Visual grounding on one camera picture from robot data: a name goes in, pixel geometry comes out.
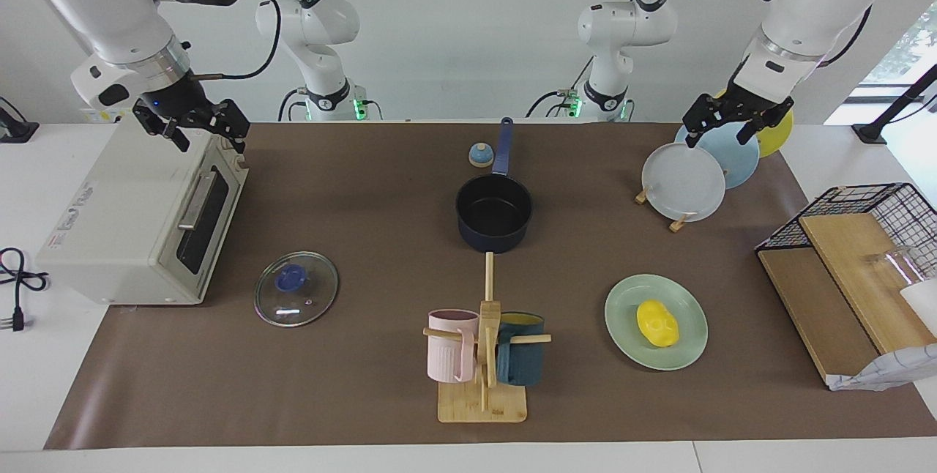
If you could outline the brown table mat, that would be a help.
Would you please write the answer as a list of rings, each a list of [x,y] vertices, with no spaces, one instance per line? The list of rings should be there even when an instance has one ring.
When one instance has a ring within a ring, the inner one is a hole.
[[[261,124],[204,303],[111,308],[45,446],[388,445],[515,441],[889,439],[937,436],[912,386],[830,392],[754,248],[805,206],[780,157],[709,219],[679,233],[633,203],[671,124],[518,124],[511,174],[534,209],[495,260],[494,296],[545,317],[542,382],[522,423],[443,424],[426,376],[428,313],[475,309],[483,255],[458,233],[455,196],[488,124]],[[284,254],[337,267],[332,308],[300,327],[254,310]],[[633,362],[605,323],[610,290],[657,274],[709,325],[696,362]]]

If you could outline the white cup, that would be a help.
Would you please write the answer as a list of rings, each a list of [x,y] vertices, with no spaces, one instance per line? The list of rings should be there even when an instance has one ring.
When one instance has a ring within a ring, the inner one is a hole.
[[[937,278],[921,280],[900,290],[928,332],[937,338]]]

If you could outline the beige toaster oven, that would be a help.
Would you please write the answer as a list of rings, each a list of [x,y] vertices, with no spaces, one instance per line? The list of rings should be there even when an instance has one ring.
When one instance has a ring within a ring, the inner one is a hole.
[[[204,301],[249,170],[219,135],[184,135],[181,152],[118,124],[37,254],[54,283],[104,306]]]

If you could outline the dark teal mug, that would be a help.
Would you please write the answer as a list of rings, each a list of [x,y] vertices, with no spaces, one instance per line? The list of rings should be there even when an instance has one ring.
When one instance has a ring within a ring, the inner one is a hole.
[[[512,386],[532,387],[542,379],[543,345],[513,343],[517,336],[545,332],[545,319],[539,314],[509,310],[501,314],[496,336],[496,379]]]

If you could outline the pale green plate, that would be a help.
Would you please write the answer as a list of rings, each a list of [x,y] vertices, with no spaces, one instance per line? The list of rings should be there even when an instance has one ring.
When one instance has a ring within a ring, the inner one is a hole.
[[[659,302],[673,316],[679,338],[656,346],[641,332],[639,308]],[[657,274],[635,274],[620,280],[605,302],[605,323],[611,339],[626,356],[646,368],[671,372],[696,362],[709,342],[709,325],[700,304],[681,284]]]

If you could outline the clear glass cup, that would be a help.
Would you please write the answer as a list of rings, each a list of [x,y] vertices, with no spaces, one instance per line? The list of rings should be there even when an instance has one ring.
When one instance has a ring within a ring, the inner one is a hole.
[[[870,254],[867,263],[877,277],[898,289],[927,280],[927,275],[918,267],[914,254],[908,247],[894,247],[883,253]]]

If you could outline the black table clamp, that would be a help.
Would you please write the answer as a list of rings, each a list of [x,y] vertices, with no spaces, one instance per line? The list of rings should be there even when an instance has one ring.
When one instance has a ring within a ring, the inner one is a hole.
[[[40,123],[30,122],[13,103],[0,96],[0,143],[24,144],[38,128]]]

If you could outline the pink ribbed mug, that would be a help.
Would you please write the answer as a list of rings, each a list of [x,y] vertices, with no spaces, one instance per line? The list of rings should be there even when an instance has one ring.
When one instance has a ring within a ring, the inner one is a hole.
[[[474,310],[438,309],[428,314],[429,329],[455,333],[455,338],[428,337],[426,373],[439,383],[469,383],[475,379],[475,340],[479,314]]]

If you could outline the wooden mug tree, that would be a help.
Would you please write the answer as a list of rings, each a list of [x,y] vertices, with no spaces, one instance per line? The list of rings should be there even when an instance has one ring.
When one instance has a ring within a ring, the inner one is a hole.
[[[526,389],[499,382],[501,303],[494,299],[496,254],[485,254],[485,295],[479,304],[477,327],[426,326],[424,336],[456,343],[458,365],[449,381],[439,381],[436,419],[442,423],[519,423],[528,417]]]

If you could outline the yellow plate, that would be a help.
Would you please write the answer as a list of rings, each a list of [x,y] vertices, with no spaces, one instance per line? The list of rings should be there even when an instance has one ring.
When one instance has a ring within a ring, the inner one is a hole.
[[[715,96],[720,96],[725,92],[725,89],[720,90]],[[790,137],[794,126],[794,110],[791,109],[786,116],[783,117],[782,123],[775,128],[766,128],[760,130],[755,136],[760,144],[760,158],[766,158],[767,156],[774,154],[780,150],[780,147]]]

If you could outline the light blue plate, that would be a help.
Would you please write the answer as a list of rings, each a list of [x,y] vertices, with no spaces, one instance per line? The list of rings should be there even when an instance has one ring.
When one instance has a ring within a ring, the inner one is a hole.
[[[755,172],[760,160],[760,144],[756,137],[741,145],[737,133],[743,122],[731,122],[704,133],[696,144],[706,150],[722,167],[727,190],[744,184]]]

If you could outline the wooden plate rack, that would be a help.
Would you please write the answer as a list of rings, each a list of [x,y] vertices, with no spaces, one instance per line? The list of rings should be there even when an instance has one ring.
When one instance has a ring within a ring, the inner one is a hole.
[[[668,229],[672,233],[679,233],[679,231],[689,223],[690,217],[698,214],[697,212],[689,212],[689,210],[677,210],[676,207],[666,202],[666,200],[660,196],[660,193],[657,193],[652,187],[646,187],[640,190],[639,193],[636,193],[635,203],[637,205],[650,204],[656,212],[659,212],[663,216],[673,217],[668,226]]]

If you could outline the grey white plate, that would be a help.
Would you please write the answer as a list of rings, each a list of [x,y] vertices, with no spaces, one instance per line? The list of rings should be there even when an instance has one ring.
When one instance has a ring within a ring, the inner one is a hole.
[[[726,183],[722,166],[700,147],[670,143],[655,149],[641,172],[647,203],[674,223],[694,223],[722,206]]]

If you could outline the glass lid blue knob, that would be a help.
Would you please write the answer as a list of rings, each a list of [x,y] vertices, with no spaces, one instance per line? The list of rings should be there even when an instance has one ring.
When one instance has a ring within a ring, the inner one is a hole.
[[[324,254],[298,250],[275,259],[255,284],[254,310],[277,327],[300,327],[332,308],[340,288],[337,267]]]

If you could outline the dark blue saucepan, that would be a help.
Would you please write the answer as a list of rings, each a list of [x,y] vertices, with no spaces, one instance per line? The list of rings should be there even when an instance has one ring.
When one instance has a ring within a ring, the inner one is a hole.
[[[533,198],[522,182],[509,175],[513,119],[502,117],[491,172],[465,182],[455,197],[460,237],[482,253],[506,253],[528,231]]]

